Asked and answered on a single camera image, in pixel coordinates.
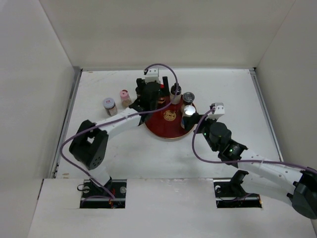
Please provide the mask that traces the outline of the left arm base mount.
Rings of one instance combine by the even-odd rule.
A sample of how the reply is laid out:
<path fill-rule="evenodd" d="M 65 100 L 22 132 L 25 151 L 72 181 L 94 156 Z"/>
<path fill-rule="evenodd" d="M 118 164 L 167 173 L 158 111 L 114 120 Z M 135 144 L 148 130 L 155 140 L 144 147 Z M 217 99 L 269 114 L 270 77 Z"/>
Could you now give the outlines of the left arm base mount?
<path fill-rule="evenodd" d="M 105 191 L 91 180 L 77 186 L 81 192 L 81 209 L 124 209 L 127 194 L 126 179 L 110 179 L 106 184 Z"/>

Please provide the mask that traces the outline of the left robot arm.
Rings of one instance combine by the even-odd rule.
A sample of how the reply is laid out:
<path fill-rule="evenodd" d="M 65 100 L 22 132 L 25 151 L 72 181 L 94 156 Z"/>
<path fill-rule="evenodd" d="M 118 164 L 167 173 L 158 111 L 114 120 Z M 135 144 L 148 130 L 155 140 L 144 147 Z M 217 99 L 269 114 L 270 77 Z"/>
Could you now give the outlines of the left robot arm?
<path fill-rule="evenodd" d="M 94 192 L 99 197 L 107 197 L 111 192 L 110 176 L 103 162 L 107 143 L 115 136 L 147 122 L 154 113 L 162 110 L 160 98 L 169 95 L 168 78 L 163 84 L 138 79 L 137 99 L 122 112 L 101 122 L 85 120 L 69 146 L 70 154 L 82 165 L 84 173 L 95 184 Z"/>

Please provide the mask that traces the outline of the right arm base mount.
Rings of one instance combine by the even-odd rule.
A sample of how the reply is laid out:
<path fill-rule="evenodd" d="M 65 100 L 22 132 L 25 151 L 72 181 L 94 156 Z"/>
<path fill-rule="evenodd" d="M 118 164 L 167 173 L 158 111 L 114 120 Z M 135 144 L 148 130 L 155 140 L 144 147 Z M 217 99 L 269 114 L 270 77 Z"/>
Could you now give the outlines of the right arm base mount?
<path fill-rule="evenodd" d="M 246 193 L 241 184 L 249 173 L 238 170 L 232 178 L 213 180 L 217 208 L 262 208 L 258 194 Z"/>

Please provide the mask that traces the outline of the red lid sauce jar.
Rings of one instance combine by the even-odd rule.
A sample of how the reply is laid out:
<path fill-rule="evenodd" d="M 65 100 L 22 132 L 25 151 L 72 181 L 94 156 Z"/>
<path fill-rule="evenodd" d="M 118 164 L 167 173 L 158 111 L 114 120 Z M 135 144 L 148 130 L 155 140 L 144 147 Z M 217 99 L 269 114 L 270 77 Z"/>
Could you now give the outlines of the red lid sauce jar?
<path fill-rule="evenodd" d="M 165 89 L 164 85 L 160 85 L 160 90 L 158 92 L 158 109 L 164 107 L 166 104 L 166 97 L 165 97 Z"/>

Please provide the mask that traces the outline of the black lid spice bottle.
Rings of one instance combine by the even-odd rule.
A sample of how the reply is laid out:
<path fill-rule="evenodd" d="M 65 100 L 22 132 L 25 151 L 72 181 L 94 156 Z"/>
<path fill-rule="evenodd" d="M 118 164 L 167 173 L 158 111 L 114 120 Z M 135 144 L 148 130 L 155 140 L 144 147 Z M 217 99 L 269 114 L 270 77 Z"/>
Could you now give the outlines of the black lid spice bottle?
<path fill-rule="evenodd" d="M 143 88 L 142 87 L 136 87 L 135 91 L 136 91 L 137 99 L 140 99 L 141 95 L 142 95 Z"/>

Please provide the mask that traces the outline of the clear cap pepper grinder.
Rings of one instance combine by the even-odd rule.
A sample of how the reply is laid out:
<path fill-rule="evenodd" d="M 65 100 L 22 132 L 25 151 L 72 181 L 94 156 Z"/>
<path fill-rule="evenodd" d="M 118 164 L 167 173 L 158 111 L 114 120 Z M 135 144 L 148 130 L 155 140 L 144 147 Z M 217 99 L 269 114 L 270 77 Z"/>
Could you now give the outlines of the clear cap pepper grinder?
<path fill-rule="evenodd" d="M 182 99 L 184 105 L 191 105 L 195 99 L 195 95 L 192 92 L 185 92 L 182 95 Z"/>

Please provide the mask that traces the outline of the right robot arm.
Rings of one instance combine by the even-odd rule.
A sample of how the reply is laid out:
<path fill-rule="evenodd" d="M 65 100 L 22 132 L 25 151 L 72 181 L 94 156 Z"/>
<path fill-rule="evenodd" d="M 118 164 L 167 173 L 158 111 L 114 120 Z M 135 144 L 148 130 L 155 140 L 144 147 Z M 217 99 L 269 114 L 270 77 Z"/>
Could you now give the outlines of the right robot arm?
<path fill-rule="evenodd" d="M 184 116 L 185 129 L 196 127 L 212 151 L 218 153 L 217 164 L 234 166 L 230 191 L 235 196 L 257 193 L 289 204 L 302 216 L 317 218 L 317 171 L 287 162 L 271 161 L 231 138 L 232 132 L 218 122 L 214 109 L 204 115 Z"/>

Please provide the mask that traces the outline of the black knob salt grinder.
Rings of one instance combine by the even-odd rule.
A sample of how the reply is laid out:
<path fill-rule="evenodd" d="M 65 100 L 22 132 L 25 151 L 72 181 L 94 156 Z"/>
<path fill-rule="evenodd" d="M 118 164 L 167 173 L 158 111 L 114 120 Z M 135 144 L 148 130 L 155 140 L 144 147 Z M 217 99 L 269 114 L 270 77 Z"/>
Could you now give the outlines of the black knob salt grinder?
<path fill-rule="evenodd" d="M 174 83 L 170 89 L 170 101 L 173 105 L 179 104 L 182 96 L 182 88 L 179 83 Z"/>

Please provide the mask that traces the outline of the blue label silver cap bottle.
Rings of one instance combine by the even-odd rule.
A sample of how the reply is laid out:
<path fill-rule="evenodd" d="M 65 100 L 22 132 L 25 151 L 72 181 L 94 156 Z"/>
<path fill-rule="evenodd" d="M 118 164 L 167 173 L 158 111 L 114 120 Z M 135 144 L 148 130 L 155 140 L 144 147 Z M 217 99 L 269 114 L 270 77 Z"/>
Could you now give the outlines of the blue label silver cap bottle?
<path fill-rule="evenodd" d="M 191 117 L 196 112 L 196 108 L 192 105 L 186 105 L 183 109 L 182 119 L 181 119 L 181 127 L 185 129 L 185 118 Z"/>

